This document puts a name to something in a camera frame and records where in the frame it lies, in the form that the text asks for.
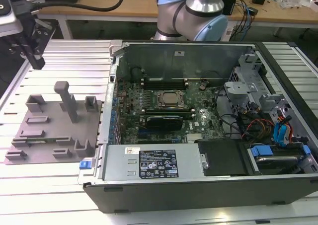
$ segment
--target cpu socket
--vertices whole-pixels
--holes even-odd
[[[183,93],[180,90],[161,91],[157,93],[158,107],[184,106]]]

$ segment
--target blue cable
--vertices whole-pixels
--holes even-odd
[[[247,5],[244,4],[244,7],[245,7],[245,11],[247,12],[247,22],[248,22],[248,24],[247,24],[247,28],[245,29],[245,32],[242,35],[242,38],[240,39],[240,41],[242,41],[245,38],[245,36],[246,36],[246,34],[247,34],[248,30],[249,30],[249,18],[250,18],[250,20],[252,20],[250,14],[249,14],[249,10],[247,8]]]

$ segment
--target motherboard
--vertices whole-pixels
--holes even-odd
[[[160,85],[119,81],[116,94],[121,144],[223,138],[224,130],[213,107],[213,88],[200,80],[183,85],[165,85],[161,90]]]

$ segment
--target workbench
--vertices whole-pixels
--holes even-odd
[[[318,193],[290,205],[103,214],[78,184],[79,163],[5,165],[4,155],[27,111],[25,102],[30,94],[42,94],[45,101],[60,100],[53,90],[54,84],[67,80],[69,92],[76,100],[94,95],[105,101],[112,62],[109,44],[107,40],[53,40],[44,53],[43,70],[33,70],[26,61],[1,98],[0,224],[255,224],[256,220],[281,225],[317,223]],[[318,92],[312,90],[309,97],[306,89],[317,87],[313,64],[298,48],[287,43],[266,43],[265,46],[314,110]],[[268,80],[279,91],[271,72]]]
[[[251,0],[244,1],[248,6],[258,9],[253,26],[318,28],[318,12],[308,7],[282,9],[275,1],[265,1],[264,5],[252,4]],[[81,4],[95,7],[109,7],[117,2],[118,0],[79,0]],[[38,16],[41,19],[58,20],[64,39],[72,39],[68,20],[156,22],[157,15],[158,7],[155,0],[124,0],[119,8],[110,12],[59,6],[42,9]],[[238,6],[235,6],[228,19],[229,26],[222,38],[223,41],[229,41],[233,27],[242,19],[242,11]]]

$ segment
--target power supply label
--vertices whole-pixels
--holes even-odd
[[[142,179],[179,177],[175,150],[141,150],[139,163],[139,177]]]

